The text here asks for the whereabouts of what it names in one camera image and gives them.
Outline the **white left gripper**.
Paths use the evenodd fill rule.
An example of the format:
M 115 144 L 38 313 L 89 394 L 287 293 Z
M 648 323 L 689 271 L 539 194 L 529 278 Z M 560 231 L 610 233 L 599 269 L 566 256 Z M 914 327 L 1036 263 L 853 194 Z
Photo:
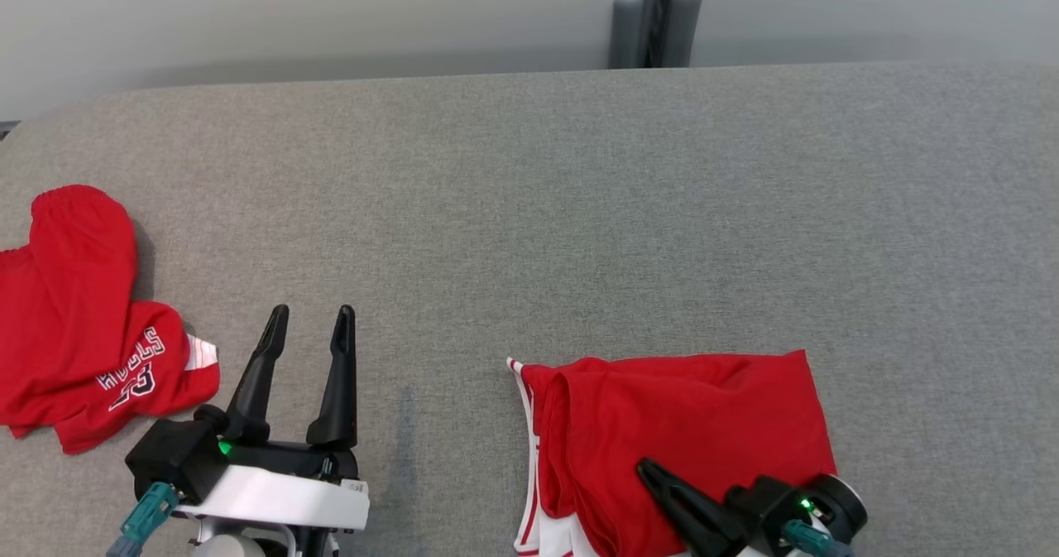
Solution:
M 306 433 L 310 445 L 258 445 L 270 437 L 267 410 L 288 323 L 288 305 L 276 305 L 228 402 L 223 439 L 230 445 L 220 448 L 227 469 L 200 504 L 176 507 L 178 518 L 325 531 L 367 526 L 367 483 L 359 478 L 349 450 L 358 443 L 356 313 L 351 305 L 341 305 L 334 322 L 333 362 L 318 417 Z

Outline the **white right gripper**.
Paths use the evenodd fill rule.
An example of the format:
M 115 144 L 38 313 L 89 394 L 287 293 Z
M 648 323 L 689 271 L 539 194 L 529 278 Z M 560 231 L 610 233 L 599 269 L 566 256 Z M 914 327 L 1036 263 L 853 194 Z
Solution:
M 737 556 L 746 549 L 744 531 L 722 504 L 653 459 L 640 459 L 636 473 L 692 556 Z M 837 541 L 852 541 L 869 522 L 857 492 L 831 474 L 813 479 L 813 505 Z

